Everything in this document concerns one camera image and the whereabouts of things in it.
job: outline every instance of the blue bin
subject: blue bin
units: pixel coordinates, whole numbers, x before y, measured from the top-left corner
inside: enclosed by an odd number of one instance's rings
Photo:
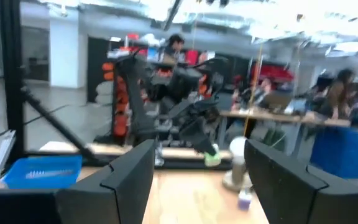
[[[358,179],[358,131],[326,127],[315,139],[310,162],[344,179]]]
[[[17,160],[5,175],[10,189],[60,189],[74,184],[82,156],[42,156]]]

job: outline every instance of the cable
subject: cable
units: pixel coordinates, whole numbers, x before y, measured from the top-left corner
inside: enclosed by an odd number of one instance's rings
[[[252,106],[253,104],[253,101],[254,101],[254,94],[255,94],[255,89],[256,89],[256,85],[258,83],[258,79],[259,79],[259,74],[260,74],[260,64],[262,63],[262,50],[263,50],[263,43],[260,44],[260,47],[259,47],[259,55],[258,55],[258,69],[255,68],[254,70],[254,80],[252,81],[252,92],[251,92],[251,97],[250,97],[250,100],[249,100],[249,105]],[[247,132],[247,127],[248,127],[248,120],[249,120],[249,116],[246,117],[246,121],[244,123],[244,134],[243,136],[246,135],[246,132]]]

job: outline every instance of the man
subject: man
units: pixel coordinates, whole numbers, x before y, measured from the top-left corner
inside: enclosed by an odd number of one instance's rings
[[[184,38],[179,34],[173,34],[168,39],[168,45],[164,48],[161,55],[162,62],[165,63],[177,63],[185,62],[184,54],[181,54],[181,50],[185,44]]]

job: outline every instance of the small bottle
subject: small bottle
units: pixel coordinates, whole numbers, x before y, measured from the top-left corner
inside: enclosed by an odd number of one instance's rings
[[[247,193],[245,190],[241,190],[239,193],[238,207],[239,210],[248,211],[249,205],[251,204],[252,195]]]

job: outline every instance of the floor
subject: floor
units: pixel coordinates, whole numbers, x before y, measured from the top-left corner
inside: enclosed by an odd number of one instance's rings
[[[95,136],[108,131],[110,108],[87,105],[85,90],[49,88],[44,83],[29,83],[29,88],[49,111],[55,110],[52,114],[84,142],[92,142]],[[3,81],[0,79],[0,133],[6,130],[4,98]],[[37,150],[49,141],[64,141],[29,105],[25,106],[25,117],[26,121],[30,121],[26,126],[28,149]],[[261,136],[263,132],[263,129],[256,131]],[[304,142],[304,151],[310,152],[312,145],[312,141]]]

